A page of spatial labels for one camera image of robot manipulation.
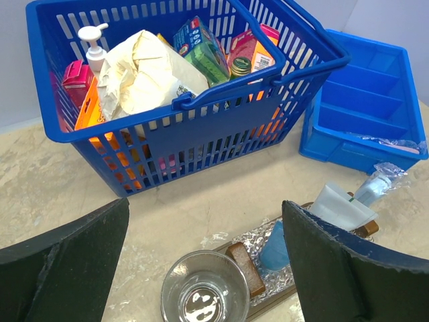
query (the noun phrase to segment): white wall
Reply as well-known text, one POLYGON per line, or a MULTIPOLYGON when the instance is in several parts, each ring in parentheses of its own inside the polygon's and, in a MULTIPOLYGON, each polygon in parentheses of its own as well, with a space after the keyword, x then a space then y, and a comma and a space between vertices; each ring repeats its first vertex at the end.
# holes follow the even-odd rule
POLYGON ((0 0, 0 131, 40 116, 25 20, 29 2, 0 0))
POLYGON ((343 30, 358 0, 296 0, 324 28, 343 30))
POLYGON ((428 19, 427 0, 358 0, 343 31, 406 48, 419 99, 429 104, 428 19))

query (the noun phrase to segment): blue shopping basket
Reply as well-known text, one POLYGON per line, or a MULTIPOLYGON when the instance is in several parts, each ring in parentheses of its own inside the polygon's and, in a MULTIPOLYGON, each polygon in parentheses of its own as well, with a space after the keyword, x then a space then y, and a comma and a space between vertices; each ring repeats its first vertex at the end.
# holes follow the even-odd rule
POLYGON ((292 0, 34 1, 27 6, 27 29, 46 135, 70 142, 121 197, 281 142, 330 72, 350 59, 292 0), (275 64, 195 99, 182 95, 171 105, 74 131, 79 110, 61 82, 66 67, 84 59, 79 28, 109 23, 100 40, 109 50, 142 29, 171 43, 195 15, 226 53, 233 37, 251 29, 275 64), (280 32, 278 47, 260 23, 280 32))

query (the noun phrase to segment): wooden block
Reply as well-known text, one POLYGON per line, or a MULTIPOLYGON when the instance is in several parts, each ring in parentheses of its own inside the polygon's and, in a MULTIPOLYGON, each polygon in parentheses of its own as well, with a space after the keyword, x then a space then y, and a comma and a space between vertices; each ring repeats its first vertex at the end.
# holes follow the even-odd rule
POLYGON ((232 258, 243 271, 249 286, 251 298, 265 292, 265 285, 243 243, 239 242, 229 246, 225 253, 232 258))
POLYGON ((379 231, 378 224, 374 220, 371 220, 366 225, 355 229, 354 233, 359 237, 366 238, 377 231, 379 231))
MULTIPOLYGON (((281 218, 282 217, 275 218, 274 220, 270 221, 270 223, 274 225, 274 223, 281 218)), ((229 246, 231 246, 231 242, 225 243, 215 248, 214 251, 225 254, 229 246)), ((254 307, 250 307, 246 322, 250 322, 257 319, 264 313, 268 312, 269 310, 279 305, 281 302, 290 298, 295 293, 296 293, 296 287, 295 287, 295 284, 293 284, 288 288, 286 288, 285 290, 277 294, 271 295, 270 297, 267 297, 264 301, 262 301, 258 305, 255 305, 254 307)))

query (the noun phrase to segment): plastic basket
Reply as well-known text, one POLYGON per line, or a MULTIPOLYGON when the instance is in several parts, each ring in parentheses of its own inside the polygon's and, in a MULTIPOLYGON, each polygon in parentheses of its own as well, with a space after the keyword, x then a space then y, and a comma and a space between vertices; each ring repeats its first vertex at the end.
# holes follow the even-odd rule
POLYGON ((321 25, 293 1, 35 1, 27 6, 27 29, 46 135, 72 143, 119 196, 281 142, 329 73, 349 61, 321 25), (165 107, 73 130, 78 110, 61 80, 68 64, 84 58, 87 45, 77 37, 80 27, 108 22, 100 41, 108 50, 142 29, 159 32, 171 42, 195 15, 208 24, 227 53, 231 39, 251 28, 275 65, 195 99, 182 95, 165 107), (280 32, 278 48, 259 23, 280 32), (248 85, 257 79, 261 81, 248 85))
POLYGON ((405 49, 329 31, 351 54, 308 107, 300 152, 324 162, 365 171, 391 162, 403 170, 428 158, 416 88, 405 49), (423 142, 420 153, 356 136, 423 142))

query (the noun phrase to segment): blue plastic organizer tray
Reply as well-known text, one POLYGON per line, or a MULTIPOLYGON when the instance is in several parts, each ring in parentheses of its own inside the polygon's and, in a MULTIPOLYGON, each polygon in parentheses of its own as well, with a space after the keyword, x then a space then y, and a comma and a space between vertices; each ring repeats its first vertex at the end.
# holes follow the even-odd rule
POLYGON ((403 48, 340 32, 329 34, 351 54, 351 63, 333 72, 306 110, 300 153, 365 171, 391 162, 404 170, 428 158, 361 136, 426 140, 416 88, 403 48))

